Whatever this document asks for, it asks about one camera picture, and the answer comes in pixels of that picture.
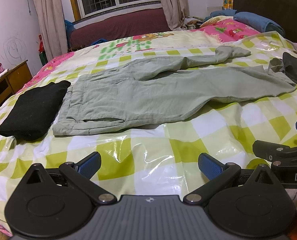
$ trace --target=yellow-green checkered pattern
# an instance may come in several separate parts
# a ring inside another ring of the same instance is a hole
[[[74,82],[80,75],[123,65],[137,58],[212,55],[218,46],[202,32],[173,34],[152,40],[152,50],[121,51],[121,54],[105,60],[98,60],[101,47],[85,48],[33,87],[61,80]],[[293,49],[291,43],[275,32],[229,44],[249,49],[252,54],[209,67],[263,65],[267,68],[272,58],[281,57],[283,52]],[[0,124],[19,95],[9,98],[0,108]],[[50,129],[43,138],[32,142],[0,136],[0,219],[5,221],[3,211],[7,199],[33,163],[55,168],[65,161],[77,162],[98,151],[102,156],[102,167],[92,181],[118,197],[121,194],[183,196],[205,182],[197,166],[201,152],[224,163],[232,161],[243,168],[253,168],[264,162],[253,160],[255,140],[297,146],[296,121],[297,90],[276,98],[242,103],[209,102],[184,122],[148,125],[115,134],[55,138]]]

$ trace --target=pillow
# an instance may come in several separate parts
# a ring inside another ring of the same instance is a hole
[[[285,31],[280,25],[255,13],[239,12],[234,15],[233,20],[247,24],[261,33],[277,31],[280,35],[285,37]]]
[[[214,11],[210,14],[210,17],[215,17],[215,16],[234,16],[236,13],[236,10],[233,9],[227,9],[227,10],[219,10],[219,11]]]
[[[202,27],[206,27],[207,25],[213,25],[217,22],[220,22],[220,21],[223,21],[223,20],[226,20],[226,19],[231,19],[233,20],[233,16],[223,16],[223,15],[220,15],[220,16],[215,16],[213,18],[210,18],[209,20],[207,20],[206,22],[204,22],[200,28]]]

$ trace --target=blue pillow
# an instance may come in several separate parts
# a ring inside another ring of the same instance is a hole
[[[211,19],[211,18],[212,18],[211,16],[207,16],[207,17],[205,17],[203,23],[206,22],[206,21],[208,21],[208,20]]]
[[[219,11],[214,11],[210,14],[210,17],[216,17],[216,16],[234,16],[236,13],[236,10],[233,9],[227,9],[227,10],[219,10]]]
[[[239,12],[234,15],[233,20],[247,24],[261,33],[277,31],[280,35],[285,37],[285,31],[280,25],[255,13]]]

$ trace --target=maroon sofa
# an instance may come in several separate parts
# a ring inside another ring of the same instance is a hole
[[[71,34],[71,47],[90,46],[94,41],[114,41],[146,33],[169,32],[162,8],[117,15],[76,29]]]

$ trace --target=metal screw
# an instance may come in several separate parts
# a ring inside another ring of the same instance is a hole
[[[279,165],[281,165],[281,162],[280,161],[275,161],[275,162],[273,162],[273,165],[274,166],[279,166]]]
[[[102,201],[102,202],[110,202],[114,199],[114,196],[112,194],[105,193],[105,194],[99,195],[98,199],[99,201]]]
[[[199,202],[202,199],[202,197],[198,194],[189,194],[186,196],[186,199],[189,202]]]

